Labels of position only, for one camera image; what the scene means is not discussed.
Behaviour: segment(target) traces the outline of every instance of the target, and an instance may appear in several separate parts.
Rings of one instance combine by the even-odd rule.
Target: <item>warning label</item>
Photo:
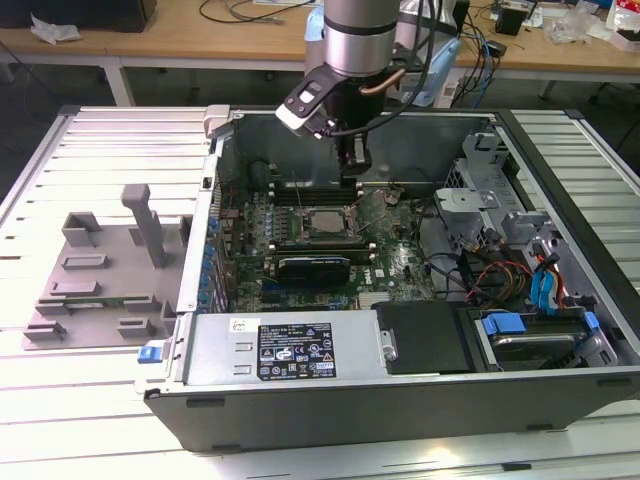
[[[258,327],[260,380],[330,378],[335,365],[330,323]]]

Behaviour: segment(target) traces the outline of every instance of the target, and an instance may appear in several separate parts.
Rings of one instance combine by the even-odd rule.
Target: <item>copper pipe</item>
[[[384,92],[391,85],[399,81],[402,77],[404,77],[405,73],[407,73],[407,71],[404,68],[401,68],[400,70],[395,72],[393,75],[391,75],[389,78],[387,78],[384,82],[382,82],[380,85],[376,85],[375,87],[362,87],[360,89],[360,94],[365,97],[378,95]]]

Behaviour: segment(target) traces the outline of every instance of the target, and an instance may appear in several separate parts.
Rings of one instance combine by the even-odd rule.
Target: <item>gray plastic piece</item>
[[[184,231],[179,225],[158,227],[164,268],[156,269],[147,258],[146,245],[136,246],[132,240],[130,230],[137,230],[135,225],[100,226],[92,219],[90,213],[67,218],[65,229],[84,230],[81,235],[86,234],[88,241],[79,242],[80,247],[70,242],[63,246],[24,332],[26,350],[139,346],[171,335],[176,321],[171,306],[177,304],[186,254]],[[181,222],[189,224],[189,218]],[[75,234],[70,237],[71,242],[77,240]],[[58,295],[52,295],[54,284],[58,285],[53,293]],[[93,293],[91,285],[97,286]],[[152,333],[123,335],[119,320],[136,317],[147,318],[145,329]],[[60,339],[43,328],[30,328],[47,321],[58,322],[68,334]]]
[[[106,268],[106,255],[69,255],[60,265],[65,270],[92,270]]]
[[[160,303],[153,295],[146,295],[145,300],[126,300],[124,308],[129,313],[147,313],[160,310]]]
[[[39,322],[31,322],[27,326],[24,335],[31,341],[48,340],[62,341],[62,337],[67,331],[58,322],[53,320],[41,320]]]
[[[167,329],[169,335],[173,334],[173,330],[176,328],[176,321],[178,317],[176,316],[176,312],[171,308],[171,304],[165,300],[162,302],[162,310],[160,310],[160,319],[162,323],[164,323],[164,328]]]
[[[142,234],[138,227],[131,227],[129,229],[129,233],[131,234],[131,240],[133,240],[133,244],[136,247],[142,247],[144,245],[144,238],[142,238]]]
[[[146,317],[121,318],[118,323],[118,332],[124,338],[149,338],[156,333],[155,327]]]
[[[149,210],[150,195],[149,185],[126,185],[121,200],[122,204],[133,212],[151,263],[155,268],[163,268],[165,254],[162,248],[162,228],[156,213]]]
[[[87,295],[95,295],[98,293],[100,289],[100,285],[98,282],[54,282],[51,290],[49,290],[49,295],[53,296],[82,296],[86,297]]]
[[[180,217],[180,226],[178,229],[180,230],[182,244],[184,245],[184,248],[187,248],[187,245],[189,245],[189,233],[191,232],[191,222],[187,217]]]
[[[62,225],[62,233],[74,248],[91,247],[89,233],[100,231],[100,225],[91,212],[70,213]]]
[[[71,312],[67,307],[64,306],[64,303],[37,303],[36,310],[42,316],[47,315],[71,315]]]

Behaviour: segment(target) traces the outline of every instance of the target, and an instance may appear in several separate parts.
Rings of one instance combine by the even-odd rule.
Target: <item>floor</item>
[[[15,81],[0,85],[0,200],[55,118],[59,104],[113,105],[108,85],[93,67],[36,66],[33,75],[12,66]],[[198,90],[188,70],[132,68],[130,83],[138,105],[277,105],[301,79],[299,73],[277,73],[270,79],[264,72],[197,71]],[[49,89],[45,90],[41,80]],[[629,127],[640,119],[640,89],[611,85],[597,102],[590,97],[599,84],[559,82],[549,100],[541,100],[541,82],[496,79],[481,103],[484,108],[577,109],[614,147]],[[464,99],[462,106],[473,104]],[[629,136],[621,156],[640,172],[640,127]]]

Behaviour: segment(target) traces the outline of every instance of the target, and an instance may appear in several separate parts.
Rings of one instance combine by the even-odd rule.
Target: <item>slatted metal platform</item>
[[[563,111],[525,110],[516,118],[620,268],[640,292],[640,179],[593,128]],[[540,198],[519,174],[536,208]]]
[[[640,402],[563,432],[194,456],[135,393],[135,348],[25,352],[70,210],[131,223],[127,182],[149,183],[161,222],[191,214],[208,151],[201,108],[86,108],[59,117],[0,207],[0,478],[602,478],[640,472]],[[527,462],[529,472],[506,472]]]

